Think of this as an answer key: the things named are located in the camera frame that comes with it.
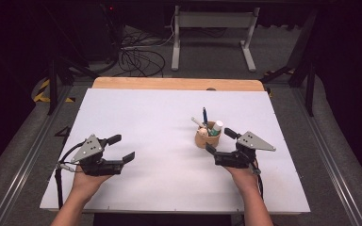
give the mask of floor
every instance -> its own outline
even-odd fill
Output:
[[[163,75],[155,75],[158,77],[260,79],[265,72],[286,64],[300,29],[258,27],[251,43],[257,67],[255,73],[248,72],[239,48],[239,40],[246,31],[215,32],[221,35],[213,38],[193,30],[182,34],[177,72],[171,71],[173,49],[170,42],[140,49],[155,51],[165,59]],[[158,55],[149,57],[158,64],[161,62]],[[102,65],[96,64],[91,69],[99,67]],[[146,73],[157,70],[155,66],[150,67]],[[121,72],[123,70],[116,65],[102,76]],[[140,73],[120,76],[130,75],[139,76]],[[264,86],[271,89],[271,103],[301,175],[311,213],[271,216],[274,225],[362,225],[362,168],[338,128],[321,80],[316,78],[314,117],[309,117],[303,108],[304,83],[300,88],[292,89],[287,83],[289,77],[282,75]],[[59,132],[72,127],[85,92],[93,82],[86,76],[75,76],[74,79],[73,86],[60,87],[60,104],[51,116],[47,116],[49,103],[36,103],[0,157],[0,225],[47,225],[55,217],[55,213],[41,210],[39,205],[63,147]],[[42,82],[36,84],[35,92]],[[75,101],[65,102],[68,97]],[[240,216],[231,217],[232,224],[237,225]],[[81,225],[92,224],[93,215],[83,215]]]

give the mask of forearm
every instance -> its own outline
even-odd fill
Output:
[[[258,189],[247,189],[241,195],[245,208],[245,226],[272,226],[272,219]]]
[[[81,219],[81,213],[88,201],[70,194],[63,207],[58,212],[51,226],[73,226],[78,225]]]

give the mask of marker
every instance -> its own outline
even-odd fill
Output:
[[[213,125],[213,128],[210,130],[209,134],[212,137],[217,136],[222,130],[222,126],[223,126],[222,121],[216,121],[216,123],[214,123]]]
[[[207,125],[207,114],[205,108],[204,108],[204,124]]]
[[[192,120],[193,120],[193,122],[195,122],[196,124],[198,124],[199,125],[199,127],[201,127],[201,128],[205,128],[205,126],[200,122],[200,121],[198,121],[198,120],[196,120],[195,118],[191,118]]]

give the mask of wooden cup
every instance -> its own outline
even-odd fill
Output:
[[[208,121],[207,122],[207,127],[209,129],[213,128],[214,125],[214,121]],[[219,145],[219,139],[220,139],[220,135],[222,134],[222,131],[220,131],[220,133],[218,135],[216,135],[215,137],[210,137],[209,135],[207,135],[207,137],[201,136],[198,131],[196,131],[196,135],[195,135],[195,143],[196,146],[198,146],[201,149],[205,149],[206,148],[206,143],[211,144],[211,146],[213,147],[217,147],[217,145]]]

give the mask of table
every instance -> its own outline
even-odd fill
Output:
[[[276,152],[256,152],[264,201],[271,214],[310,211],[268,93],[260,82],[103,77],[88,90],[64,150],[91,133],[99,138],[121,134],[123,140],[106,147],[104,158],[120,159],[134,151],[136,158],[125,165],[121,175],[101,186],[84,211],[242,213],[243,203],[229,173],[215,166],[211,154],[194,143],[197,126],[190,117],[199,118],[203,106],[209,120],[221,119],[225,127],[242,134],[251,130],[276,147]],[[221,136],[217,149],[232,152],[235,140]],[[62,173],[66,199],[74,175]],[[54,179],[44,193],[41,208],[58,210]]]

